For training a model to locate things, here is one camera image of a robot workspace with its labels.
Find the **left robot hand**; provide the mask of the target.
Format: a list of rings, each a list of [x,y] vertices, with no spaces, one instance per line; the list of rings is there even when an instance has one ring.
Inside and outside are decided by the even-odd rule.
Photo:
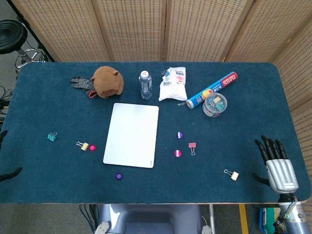
[[[3,139],[7,135],[7,133],[8,133],[7,130],[4,130],[3,132],[0,133],[0,149],[2,146]],[[18,167],[11,173],[0,175],[0,182],[16,177],[21,171],[22,171],[22,167]]]

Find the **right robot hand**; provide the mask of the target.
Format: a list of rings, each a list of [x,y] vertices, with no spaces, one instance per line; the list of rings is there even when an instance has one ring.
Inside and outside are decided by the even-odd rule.
[[[287,158],[285,148],[279,140],[261,136],[263,140],[255,140],[263,159],[268,178],[262,178],[252,173],[253,178],[265,184],[278,194],[293,194],[298,188],[298,181],[292,162]]]

